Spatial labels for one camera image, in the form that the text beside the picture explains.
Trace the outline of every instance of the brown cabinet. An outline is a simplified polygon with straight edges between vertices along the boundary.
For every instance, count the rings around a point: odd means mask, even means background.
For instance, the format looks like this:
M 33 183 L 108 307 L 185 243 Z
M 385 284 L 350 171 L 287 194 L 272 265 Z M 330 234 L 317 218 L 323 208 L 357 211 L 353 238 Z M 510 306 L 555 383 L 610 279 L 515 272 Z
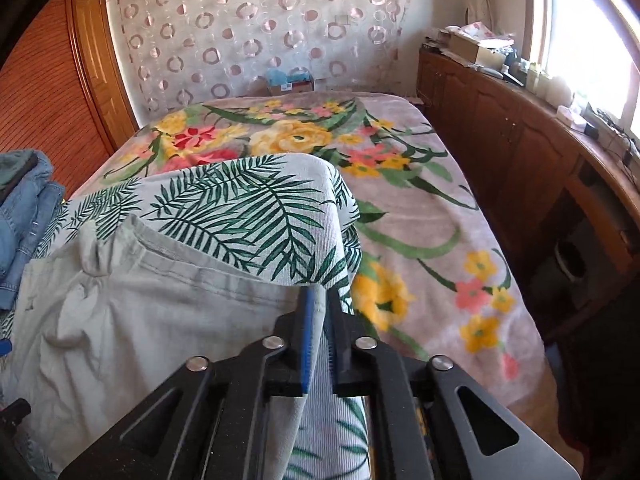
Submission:
M 534 266 L 578 158 L 564 127 L 535 97 L 439 54 L 420 53 L 417 90 L 510 264 Z

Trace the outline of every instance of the denim jacket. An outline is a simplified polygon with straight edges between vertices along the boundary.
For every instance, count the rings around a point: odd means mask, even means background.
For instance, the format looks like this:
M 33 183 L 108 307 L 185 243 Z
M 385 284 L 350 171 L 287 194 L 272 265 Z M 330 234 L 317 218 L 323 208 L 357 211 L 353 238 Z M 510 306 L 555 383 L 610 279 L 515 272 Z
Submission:
M 0 310 L 9 310 L 29 263 L 60 204 L 65 188 L 50 182 L 53 167 L 42 152 L 0 205 Z

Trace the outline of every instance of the folded clothes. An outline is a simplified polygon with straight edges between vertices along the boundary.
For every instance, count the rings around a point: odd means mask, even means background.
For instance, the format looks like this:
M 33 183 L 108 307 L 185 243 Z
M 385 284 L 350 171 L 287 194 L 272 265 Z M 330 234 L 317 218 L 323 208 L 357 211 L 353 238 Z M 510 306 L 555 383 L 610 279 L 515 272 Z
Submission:
M 33 150 L 0 153 L 0 204 L 38 163 Z
M 318 355 L 325 293 L 314 285 L 310 361 Z M 23 422 L 59 470 L 190 356 L 235 356 L 296 308 L 299 288 L 261 280 L 129 216 L 99 242 L 95 224 L 26 267 L 2 390 L 34 407 Z M 266 457 L 282 478 L 305 398 L 280 399 Z
M 29 262 L 60 204 L 65 188 L 51 182 L 47 156 L 33 152 L 38 163 L 0 205 L 0 310 L 13 307 L 24 266 Z

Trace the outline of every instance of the bed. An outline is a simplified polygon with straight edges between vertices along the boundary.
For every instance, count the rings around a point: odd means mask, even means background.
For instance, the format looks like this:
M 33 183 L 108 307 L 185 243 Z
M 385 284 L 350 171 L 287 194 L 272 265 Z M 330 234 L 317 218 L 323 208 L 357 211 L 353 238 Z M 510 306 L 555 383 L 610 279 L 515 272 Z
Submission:
M 149 210 L 165 210 L 177 171 L 197 177 L 215 168 L 206 166 L 212 163 L 290 152 L 335 168 L 332 200 L 342 215 L 345 264 L 335 267 L 332 284 L 357 270 L 350 297 L 348 286 L 343 296 L 369 329 L 410 356 L 449 355 L 580 471 L 581 455 L 558 433 L 556 386 L 542 340 L 500 247 L 460 168 L 405 99 L 308 92 L 176 110 L 142 128 L 76 191 L 39 255 L 68 239 L 69 229 L 95 219 L 97 197 L 118 209 L 103 222 L 108 230 L 143 200 Z M 163 191 L 142 198 L 132 185 L 140 182 Z M 197 243 L 187 235 L 180 241 Z M 303 254 L 296 263 L 295 252 L 270 262 L 270 279 L 299 282 L 297 274 L 306 272 L 301 262 L 309 260 Z M 325 249 L 322 259 L 329 253 Z M 241 265 L 233 256 L 213 256 Z M 1 322 L 9 331 L 11 320 Z

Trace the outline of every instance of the cardboard box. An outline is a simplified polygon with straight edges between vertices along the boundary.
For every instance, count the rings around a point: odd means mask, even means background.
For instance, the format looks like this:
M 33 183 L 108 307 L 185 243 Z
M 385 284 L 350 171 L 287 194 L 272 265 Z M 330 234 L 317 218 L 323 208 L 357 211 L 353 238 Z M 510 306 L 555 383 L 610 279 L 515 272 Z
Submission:
M 271 95 L 287 95 L 297 94 L 298 92 L 313 92 L 314 78 L 311 76 L 310 81 L 295 81 L 286 85 L 270 86 L 269 93 Z
M 507 59 L 503 54 L 496 54 L 493 50 L 479 46 L 473 41 L 457 34 L 451 35 L 449 50 L 471 63 L 485 66 L 487 68 L 493 68 L 498 72 L 502 71 L 504 61 Z

